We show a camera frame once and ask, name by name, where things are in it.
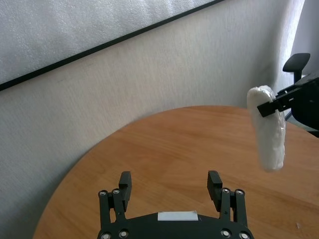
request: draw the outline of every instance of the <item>round wooden table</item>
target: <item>round wooden table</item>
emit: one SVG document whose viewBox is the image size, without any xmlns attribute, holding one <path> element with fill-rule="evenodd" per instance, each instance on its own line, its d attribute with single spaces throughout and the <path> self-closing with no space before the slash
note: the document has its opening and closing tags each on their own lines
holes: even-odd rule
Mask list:
<svg viewBox="0 0 319 239">
<path fill-rule="evenodd" d="M 206 184 L 217 170 L 224 186 L 246 192 L 256 239 L 319 238 L 319 140 L 290 123 L 284 168 L 264 172 L 246 109 L 189 107 L 162 112 L 116 131 L 67 174 L 48 203 L 34 239 L 95 239 L 98 192 L 132 173 L 127 218 L 160 211 L 218 217 Z"/>
</svg>

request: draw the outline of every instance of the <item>white foam object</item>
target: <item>white foam object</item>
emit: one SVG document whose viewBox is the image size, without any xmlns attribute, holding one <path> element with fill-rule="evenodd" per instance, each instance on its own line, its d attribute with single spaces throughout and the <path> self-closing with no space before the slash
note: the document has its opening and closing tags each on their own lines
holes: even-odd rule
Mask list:
<svg viewBox="0 0 319 239">
<path fill-rule="evenodd" d="M 0 0 L 0 84 L 211 0 Z"/>
<path fill-rule="evenodd" d="M 247 108 L 256 132 L 260 163 L 264 170 L 275 171 L 284 166 L 286 122 L 283 112 L 275 111 L 262 117 L 258 105 L 272 102 L 275 94 L 268 86 L 251 88 L 247 94 Z"/>
</svg>

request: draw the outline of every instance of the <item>framed picture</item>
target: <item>framed picture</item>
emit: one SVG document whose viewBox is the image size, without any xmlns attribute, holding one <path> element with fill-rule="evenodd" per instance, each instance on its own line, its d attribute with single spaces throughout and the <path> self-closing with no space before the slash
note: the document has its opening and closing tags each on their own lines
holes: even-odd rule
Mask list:
<svg viewBox="0 0 319 239">
<path fill-rule="evenodd" d="M 3 0 L 0 91 L 222 0 Z"/>
</svg>

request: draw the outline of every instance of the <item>white wall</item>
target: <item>white wall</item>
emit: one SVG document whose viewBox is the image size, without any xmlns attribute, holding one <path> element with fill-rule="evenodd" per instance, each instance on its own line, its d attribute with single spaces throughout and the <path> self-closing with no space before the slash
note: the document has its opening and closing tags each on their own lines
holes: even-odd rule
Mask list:
<svg viewBox="0 0 319 239">
<path fill-rule="evenodd" d="M 279 65 L 304 1 L 292 2 L 226 0 L 0 92 L 0 238 L 30 238 L 62 177 L 120 127 L 291 84 Z"/>
<path fill-rule="evenodd" d="M 296 39 L 292 53 L 308 52 L 311 54 L 303 74 L 313 73 L 318 68 L 319 62 L 319 1 L 306 0 L 300 16 Z"/>
</svg>

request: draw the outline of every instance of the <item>white cylindrical object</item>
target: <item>white cylindrical object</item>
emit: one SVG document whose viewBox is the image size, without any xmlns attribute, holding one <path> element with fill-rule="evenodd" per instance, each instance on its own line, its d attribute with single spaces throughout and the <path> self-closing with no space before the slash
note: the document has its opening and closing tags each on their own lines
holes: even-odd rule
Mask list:
<svg viewBox="0 0 319 239">
<path fill-rule="evenodd" d="M 256 132 L 259 159 L 266 171 L 279 170 L 284 166 L 286 122 L 283 112 L 275 111 L 262 117 L 257 106 L 272 102 L 275 94 L 268 86 L 251 88 L 247 94 L 247 108 Z"/>
</svg>

